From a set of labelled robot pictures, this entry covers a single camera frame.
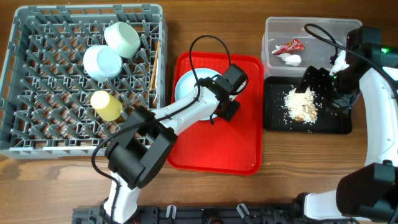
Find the clear plastic container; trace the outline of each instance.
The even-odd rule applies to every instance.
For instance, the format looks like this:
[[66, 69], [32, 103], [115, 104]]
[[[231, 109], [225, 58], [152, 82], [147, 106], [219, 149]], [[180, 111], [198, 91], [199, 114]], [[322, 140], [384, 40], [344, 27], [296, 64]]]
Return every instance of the clear plastic container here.
[[[329, 56], [335, 54], [335, 48], [308, 34], [304, 25], [313, 23], [328, 31], [338, 44], [346, 45], [347, 33], [357, 29], [362, 22], [356, 19], [327, 19], [307, 17], [269, 17], [266, 21], [266, 33], [262, 38], [262, 62], [264, 64], [264, 78], [269, 76], [301, 77], [309, 66], [331, 69]], [[311, 31], [329, 39], [320, 30], [309, 27]], [[293, 38], [301, 41], [305, 49], [292, 54], [298, 54], [302, 58], [299, 66], [285, 65], [281, 58], [273, 55], [276, 45], [290, 42]]]

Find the red tray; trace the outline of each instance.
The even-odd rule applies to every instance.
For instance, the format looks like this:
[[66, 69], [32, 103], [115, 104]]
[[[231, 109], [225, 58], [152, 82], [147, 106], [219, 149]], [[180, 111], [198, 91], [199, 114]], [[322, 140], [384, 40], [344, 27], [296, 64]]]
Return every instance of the red tray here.
[[[210, 68], [223, 74], [228, 56], [192, 52], [195, 68]], [[241, 104], [231, 121], [215, 118], [197, 121], [178, 136], [167, 158], [177, 169], [199, 170], [235, 175], [252, 175], [260, 169], [262, 157], [262, 111], [264, 72], [262, 63], [252, 56], [231, 55], [232, 63], [249, 77], [246, 89], [236, 98]], [[178, 80], [191, 70], [188, 52], [179, 56], [173, 90]]]

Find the yellow cup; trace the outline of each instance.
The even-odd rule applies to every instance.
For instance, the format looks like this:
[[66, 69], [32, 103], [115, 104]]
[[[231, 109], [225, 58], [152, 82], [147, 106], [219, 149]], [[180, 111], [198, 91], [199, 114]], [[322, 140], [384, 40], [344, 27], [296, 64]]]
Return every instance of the yellow cup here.
[[114, 121], [123, 110], [122, 103], [107, 91], [95, 91], [90, 103], [98, 115], [105, 121]]

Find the white cup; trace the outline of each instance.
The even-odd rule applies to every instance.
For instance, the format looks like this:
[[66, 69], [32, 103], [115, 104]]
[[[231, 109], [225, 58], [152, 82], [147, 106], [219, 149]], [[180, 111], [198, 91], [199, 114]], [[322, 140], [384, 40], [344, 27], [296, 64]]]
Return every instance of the white cup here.
[[107, 45], [93, 45], [86, 50], [83, 65], [87, 74], [99, 82], [119, 75], [122, 58]]
[[138, 33], [125, 22], [117, 22], [106, 28], [104, 37], [112, 50], [124, 58], [133, 57], [141, 45]]

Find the green light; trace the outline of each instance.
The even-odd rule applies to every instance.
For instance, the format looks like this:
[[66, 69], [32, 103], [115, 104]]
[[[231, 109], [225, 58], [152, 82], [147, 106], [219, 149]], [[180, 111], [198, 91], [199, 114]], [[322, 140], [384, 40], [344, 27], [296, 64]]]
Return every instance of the green light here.
[[381, 52], [383, 52], [383, 53], [385, 53], [385, 54], [388, 53], [389, 51], [390, 51], [390, 49], [386, 49], [386, 48], [382, 48], [382, 49], [381, 49]]

